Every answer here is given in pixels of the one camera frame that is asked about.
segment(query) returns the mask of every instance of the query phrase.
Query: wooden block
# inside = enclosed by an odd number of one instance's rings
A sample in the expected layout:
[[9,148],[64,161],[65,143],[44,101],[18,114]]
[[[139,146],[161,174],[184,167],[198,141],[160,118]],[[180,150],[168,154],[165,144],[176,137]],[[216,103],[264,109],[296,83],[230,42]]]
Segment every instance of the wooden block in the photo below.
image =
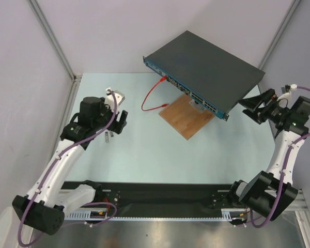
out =
[[189,96],[182,95],[159,113],[186,140],[192,137],[215,116],[209,110],[201,113],[189,104],[191,100]]

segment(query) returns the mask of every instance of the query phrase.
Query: white cable connector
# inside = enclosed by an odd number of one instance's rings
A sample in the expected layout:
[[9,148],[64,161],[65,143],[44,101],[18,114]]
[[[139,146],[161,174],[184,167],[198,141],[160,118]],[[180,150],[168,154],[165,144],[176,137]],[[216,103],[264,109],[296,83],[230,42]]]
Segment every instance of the white cable connector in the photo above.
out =
[[107,89],[105,89],[105,91],[107,92],[107,94],[110,94],[110,90],[112,91],[112,89],[109,87]]
[[297,84],[291,84],[290,85],[290,90],[297,90],[298,89],[298,85]]

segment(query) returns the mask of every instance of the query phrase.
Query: reflective metal floor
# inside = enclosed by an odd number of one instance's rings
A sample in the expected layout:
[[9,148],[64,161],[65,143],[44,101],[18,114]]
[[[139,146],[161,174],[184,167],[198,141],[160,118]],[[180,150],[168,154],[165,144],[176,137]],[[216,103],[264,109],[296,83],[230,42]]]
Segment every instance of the reflective metal floor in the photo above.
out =
[[268,226],[233,228],[220,222],[111,221],[89,228],[74,225],[43,237],[36,248],[276,248],[305,247],[294,212],[285,212]]

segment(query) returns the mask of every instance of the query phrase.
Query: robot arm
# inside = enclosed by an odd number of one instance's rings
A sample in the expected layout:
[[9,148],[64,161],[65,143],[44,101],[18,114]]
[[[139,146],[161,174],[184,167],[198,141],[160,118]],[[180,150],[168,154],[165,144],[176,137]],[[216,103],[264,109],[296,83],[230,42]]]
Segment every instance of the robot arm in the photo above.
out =
[[[266,172],[260,172],[249,183],[242,180],[235,182],[229,196],[234,202],[244,204],[264,217],[269,216],[270,221],[275,220],[297,196],[298,190],[292,187],[292,172],[297,154],[305,141],[302,137],[308,134],[305,123],[310,115],[310,99],[299,97],[292,108],[281,107],[280,100],[290,97],[291,87],[286,86],[285,89],[286,92],[279,98],[273,89],[269,89],[259,96],[239,101],[246,107],[243,112],[258,124],[268,119],[274,122],[277,134],[275,151]],[[282,173],[283,187],[278,201],[278,197],[266,190],[275,190],[279,196]]]
[[61,198],[58,198],[58,194],[73,165],[99,130],[107,128],[117,134],[122,132],[128,113],[122,111],[119,121],[117,116],[118,106],[124,99],[122,93],[111,91],[110,88],[107,89],[105,98],[83,99],[80,112],[76,113],[64,127],[61,140],[45,171],[24,197],[16,196],[13,200],[12,205],[18,217],[20,220],[25,218],[24,224],[53,235],[61,227],[65,215],[86,203],[102,200],[101,185],[91,181],[85,181]]

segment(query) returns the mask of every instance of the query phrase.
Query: table surface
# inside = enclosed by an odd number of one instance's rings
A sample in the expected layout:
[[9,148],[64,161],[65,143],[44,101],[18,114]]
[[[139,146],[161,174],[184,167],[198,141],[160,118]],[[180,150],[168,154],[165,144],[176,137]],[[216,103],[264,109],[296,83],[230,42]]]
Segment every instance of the table surface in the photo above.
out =
[[[258,125],[235,106],[228,122],[213,118],[188,141],[159,116],[143,112],[141,103],[160,79],[155,73],[83,74],[72,115],[84,97],[105,96],[111,87],[125,94],[120,110],[128,124],[109,143],[104,134],[90,143],[67,181],[147,183],[233,183],[250,181],[271,160],[274,140],[269,124]],[[149,96],[145,108],[172,103],[181,92],[168,82]],[[258,95],[255,87],[246,97]]]

